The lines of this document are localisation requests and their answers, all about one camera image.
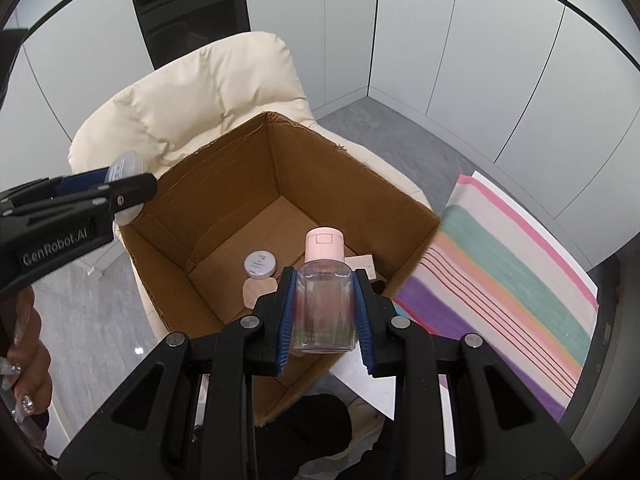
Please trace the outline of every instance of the small box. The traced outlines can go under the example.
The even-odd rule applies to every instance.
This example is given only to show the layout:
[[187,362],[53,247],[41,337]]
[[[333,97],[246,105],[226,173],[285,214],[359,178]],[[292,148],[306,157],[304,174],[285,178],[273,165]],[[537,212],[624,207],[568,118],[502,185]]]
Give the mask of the small box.
[[[373,255],[392,295],[439,222],[340,146],[265,112],[167,171],[122,235],[167,328],[198,337],[251,312],[242,284],[252,251],[274,254],[278,279],[304,262],[309,230],[335,227],[347,256]],[[255,378],[256,423],[286,410],[337,358],[290,356],[280,377]]]

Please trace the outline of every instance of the striped towel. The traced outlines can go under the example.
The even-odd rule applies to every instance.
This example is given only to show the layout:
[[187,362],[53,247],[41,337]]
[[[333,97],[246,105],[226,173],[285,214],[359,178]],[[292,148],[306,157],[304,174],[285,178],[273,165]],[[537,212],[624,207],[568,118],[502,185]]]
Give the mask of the striped towel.
[[475,173],[459,177],[440,230],[394,301],[431,333],[482,335],[559,420],[589,351],[596,293],[539,222]]

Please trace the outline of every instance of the decorated nail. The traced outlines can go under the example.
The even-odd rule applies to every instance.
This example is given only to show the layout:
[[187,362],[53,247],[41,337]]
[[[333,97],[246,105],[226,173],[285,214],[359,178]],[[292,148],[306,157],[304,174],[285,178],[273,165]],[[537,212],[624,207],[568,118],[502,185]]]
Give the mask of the decorated nail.
[[36,411],[36,407],[33,403],[33,399],[31,399],[28,394],[24,394],[20,399],[22,403],[22,411],[24,412],[24,416],[31,416]]
[[22,367],[12,364],[6,357],[0,356],[0,375],[20,375]]

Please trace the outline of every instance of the gray floor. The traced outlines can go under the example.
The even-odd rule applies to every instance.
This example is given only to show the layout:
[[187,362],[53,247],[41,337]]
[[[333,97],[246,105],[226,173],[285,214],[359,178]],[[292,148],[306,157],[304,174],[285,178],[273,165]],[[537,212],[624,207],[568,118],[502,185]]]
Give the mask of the gray floor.
[[441,214],[459,174],[478,167],[418,124],[369,97],[320,119],[327,130],[362,144],[413,180]]
[[[425,192],[440,214],[460,173],[476,167],[449,145],[395,111],[364,98],[318,121],[387,160]],[[71,264],[34,286],[42,315],[42,339],[52,355],[51,375],[72,434],[90,418],[155,346],[130,261],[124,254],[100,280]],[[332,377],[313,390],[332,392],[345,403],[354,394]],[[300,479],[330,480],[359,460],[376,436],[339,462],[320,459],[301,469]]]

